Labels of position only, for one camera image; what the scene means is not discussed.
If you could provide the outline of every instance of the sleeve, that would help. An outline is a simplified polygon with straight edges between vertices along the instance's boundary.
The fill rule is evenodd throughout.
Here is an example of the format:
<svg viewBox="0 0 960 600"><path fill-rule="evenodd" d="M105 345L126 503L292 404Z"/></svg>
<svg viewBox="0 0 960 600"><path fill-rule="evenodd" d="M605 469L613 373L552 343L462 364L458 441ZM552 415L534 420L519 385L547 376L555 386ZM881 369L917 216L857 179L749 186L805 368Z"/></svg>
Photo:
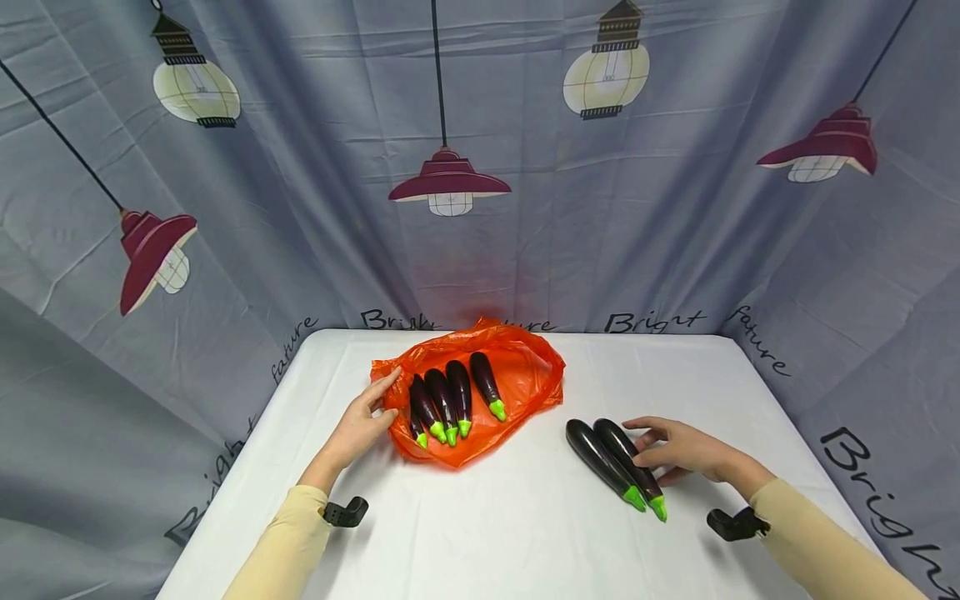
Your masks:
<svg viewBox="0 0 960 600"><path fill-rule="evenodd" d="M763 545L813 600L925 600L892 566L785 481L765 485L750 505L770 524Z"/></svg>
<svg viewBox="0 0 960 600"><path fill-rule="evenodd" d="M299 600L332 529L323 517L326 501L316 488L292 488L224 600Z"/></svg>

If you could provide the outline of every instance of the printed lamp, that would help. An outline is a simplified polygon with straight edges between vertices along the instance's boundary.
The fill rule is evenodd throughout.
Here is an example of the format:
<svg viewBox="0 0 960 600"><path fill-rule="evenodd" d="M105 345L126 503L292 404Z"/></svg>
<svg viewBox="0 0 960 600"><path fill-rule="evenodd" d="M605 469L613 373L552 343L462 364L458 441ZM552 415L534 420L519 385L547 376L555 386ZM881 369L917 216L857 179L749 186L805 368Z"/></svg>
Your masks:
<svg viewBox="0 0 960 600"><path fill-rule="evenodd" d="M120 314L135 310L158 285L167 294L176 294L190 277L190 261L180 248L197 231L197 220L178 215L160 221L153 213L124 210L120 240L130 258L123 281Z"/></svg>
<svg viewBox="0 0 960 600"><path fill-rule="evenodd" d="M430 212L441 217L459 217L473 209L474 198L509 194L510 186L473 170L470 161L443 146L426 160L420 174L390 192L394 202L427 200Z"/></svg>
<svg viewBox="0 0 960 600"><path fill-rule="evenodd" d="M564 100L582 119L615 117L646 85L650 55L638 39L642 16L621 0L600 17L597 43L566 71Z"/></svg>
<svg viewBox="0 0 960 600"><path fill-rule="evenodd" d="M163 50L163 64L154 71L154 92L163 107L184 121L206 128L235 127L240 116L240 94L220 67L193 44L190 30L163 12L151 32Z"/></svg>
<svg viewBox="0 0 960 600"><path fill-rule="evenodd" d="M769 169L790 165L787 178L797 183L828 180L848 164L872 175L876 147L870 137L870 118L849 103L818 123L804 139L769 153L756 164Z"/></svg>

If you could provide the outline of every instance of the table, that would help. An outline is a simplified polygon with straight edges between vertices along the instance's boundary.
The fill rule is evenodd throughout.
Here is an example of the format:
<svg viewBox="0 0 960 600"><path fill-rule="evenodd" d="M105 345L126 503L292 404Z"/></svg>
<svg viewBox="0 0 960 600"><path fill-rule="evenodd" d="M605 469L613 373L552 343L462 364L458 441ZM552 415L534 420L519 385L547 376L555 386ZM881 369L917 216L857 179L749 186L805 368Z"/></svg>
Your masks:
<svg viewBox="0 0 960 600"><path fill-rule="evenodd" d="M287 490L392 358L442 332L324 330L302 344L159 600L219 600ZM688 477L659 523L620 500L573 453L567 420L684 420L757 457L867 544L863 527L750 362L714 336L543 334L564 358L564 404L493 454L450 472L403 461L389 440L345 471L332 500L370 502L335 530L303 598L523 600L806 598L757 540L706 525L745 506Z"/></svg>

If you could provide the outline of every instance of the text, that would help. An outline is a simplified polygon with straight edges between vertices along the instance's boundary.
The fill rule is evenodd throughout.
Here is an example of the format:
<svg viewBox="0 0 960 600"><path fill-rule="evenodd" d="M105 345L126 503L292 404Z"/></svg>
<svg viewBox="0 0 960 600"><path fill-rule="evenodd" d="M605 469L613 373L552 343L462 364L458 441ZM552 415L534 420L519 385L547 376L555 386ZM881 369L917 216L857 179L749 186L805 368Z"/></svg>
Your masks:
<svg viewBox="0 0 960 600"><path fill-rule="evenodd" d="M703 314L703 311L698 310L697 314L693 315L692 317L678 316L671 317L665 321L658 321L657 317L650 316L656 313L656 310L651 310L647 317L644 317L640 320L636 319L636 315L634 313L613 313L607 319L607 326L603 328L603 332L636 333L638 329L647 329L650 331L656 331L657 333L663 333L663 331L665 331L671 323L691 327L697 321L707 318L707 316Z"/></svg>
<svg viewBox="0 0 960 600"><path fill-rule="evenodd" d="M546 333L547 331L553 331L554 329L557 328L556 325L551 325L549 321L544 321L543 323L537 322L537 323L523 324L523 323L512 323L511 321L504 319L503 324L516 325L517 327L522 327L527 331L540 331L542 333Z"/></svg>
<svg viewBox="0 0 960 600"><path fill-rule="evenodd" d="M409 319L399 319L395 317L384 317L383 311L379 308L366 310L360 313L363 319L363 326L367 329L405 329L407 331L435 331L437 324L420 313L417 317Z"/></svg>
<svg viewBox="0 0 960 600"><path fill-rule="evenodd" d="M836 431L826 434L820 438L820 444L824 446L824 454L827 458L841 469L853 473L850 476L851 481L855 481L867 488L870 488L871 496L865 501L867 510L873 515L870 517L870 526L873 527L877 535L888 540L907 540L912 538L914 532L898 520L888 517L882 513L877 504L882 503L884 497L888 500L896 500L891 493L877 492L876 486L867 478L867 471L861 466L861 461L870 460L873 454L859 438L857 438L847 427L840 427ZM940 546L932 543L919 545L901 545L900 550L909 554L915 559L920 559L926 564L926 579L932 586L940 590L941 595L938 600L960 600L957 590L947 584L942 583L943 568L934 559L931 554L941 551Z"/></svg>
<svg viewBox="0 0 960 600"><path fill-rule="evenodd" d="M287 372L287 368L290 367L290 363L294 360L294 354L297 352L297 342L300 341L301 330L309 329L316 324L316 319L307 317L303 321L297 323L297 326L294 327L294 332L290 336L290 341L284 342L283 358L281 358L275 365L270 367L270 374L274 377L274 382L277 385L280 384L280 379L283 378L283 374Z"/></svg>
<svg viewBox="0 0 960 600"><path fill-rule="evenodd" d="M749 342L751 346L755 346L756 349L760 350L760 358L769 358L773 363L770 368L773 369L776 374L783 375L784 377L790 377L790 373L783 371L783 369L786 369L786 363L777 360L776 356L760 346L762 342L757 338L756 335L756 323L750 324L753 321L753 317L751 317L749 314L751 308L752 307L747 304L740 306L733 312L732 315L727 317L727 321L739 315L740 322L743 324L743 330L747 332L747 342Z"/></svg>
<svg viewBox="0 0 960 600"><path fill-rule="evenodd" d="M247 440L250 438L250 434L253 433L253 428L256 427L258 418L259 415L254 415L247 419L247 434L243 440L237 440L233 444L224 442L224 449L226 451L218 454L217 459L213 463L215 474L211 476L204 473L204 479L211 483L210 497L206 500L206 504L203 507L191 506L190 510L186 512L186 515L163 534L164 538L172 541L181 548L186 547L186 543L190 541L194 531L197 530L197 526L200 525L200 520L206 515L206 509L210 507L213 498L217 495L220 487L224 485L227 474L230 473L230 469L233 468L233 465L236 463L237 457L240 456L240 451L243 450L244 445L246 445Z"/></svg>

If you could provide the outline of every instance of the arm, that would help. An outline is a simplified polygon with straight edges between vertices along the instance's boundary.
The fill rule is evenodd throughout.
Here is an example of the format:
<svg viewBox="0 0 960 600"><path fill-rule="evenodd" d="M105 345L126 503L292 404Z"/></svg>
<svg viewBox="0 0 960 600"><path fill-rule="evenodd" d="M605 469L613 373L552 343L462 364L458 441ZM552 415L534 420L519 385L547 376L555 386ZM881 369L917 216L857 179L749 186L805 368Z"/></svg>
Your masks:
<svg viewBox="0 0 960 600"><path fill-rule="evenodd" d="M636 440L639 467L674 466L660 479L663 485L691 471L731 484L770 524L763 545L774 561L813 600L925 599L892 566L747 454L674 420L644 417L624 426L649 429Z"/></svg>
<svg viewBox="0 0 960 600"><path fill-rule="evenodd" d="M892 566L782 479L750 498L770 523L763 545L814 600L925 600Z"/></svg>
<svg viewBox="0 0 960 600"><path fill-rule="evenodd" d="M377 401L400 371L371 384L347 407L320 452L260 536L224 600L298 600L326 549L332 527L324 509L341 471L387 430L396 409L374 417Z"/></svg>

